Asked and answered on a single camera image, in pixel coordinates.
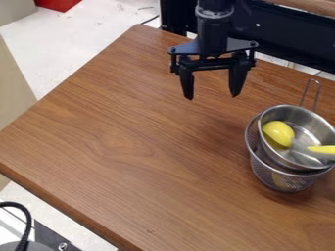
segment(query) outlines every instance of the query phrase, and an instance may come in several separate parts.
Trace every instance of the stainless steel bowl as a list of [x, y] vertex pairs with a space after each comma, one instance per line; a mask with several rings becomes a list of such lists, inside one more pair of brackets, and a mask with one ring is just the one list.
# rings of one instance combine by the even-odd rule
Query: stainless steel bowl
[[270, 144], [266, 139], [262, 126], [271, 121], [282, 121], [288, 124], [296, 134], [296, 139], [309, 145], [335, 145], [334, 127], [322, 116], [299, 106], [278, 105], [263, 111], [258, 120], [261, 143], [266, 154], [277, 164], [294, 170], [322, 170], [335, 165], [333, 161], [316, 159], [311, 156], [292, 154]]
[[303, 172], [288, 170], [277, 165], [262, 148], [262, 140], [257, 125], [260, 116], [254, 117], [248, 124], [245, 139], [253, 172], [264, 185], [280, 192], [299, 192], [309, 188], [319, 177], [332, 170], [330, 168]]

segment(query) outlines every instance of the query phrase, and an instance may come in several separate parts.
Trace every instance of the wooden table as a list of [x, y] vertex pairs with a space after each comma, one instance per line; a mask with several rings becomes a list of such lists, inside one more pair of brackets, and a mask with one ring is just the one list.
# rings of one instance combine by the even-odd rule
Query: wooden table
[[322, 16], [335, 17], [335, 0], [264, 0], [312, 12]]
[[[0, 133], [0, 172], [123, 250], [333, 250], [335, 174], [273, 192], [243, 137], [311, 76], [258, 61], [233, 99], [227, 71], [196, 73], [191, 102], [168, 71], [186, 40], [133, 27]], [[335, 123], [322, 82], [319, 113]]]

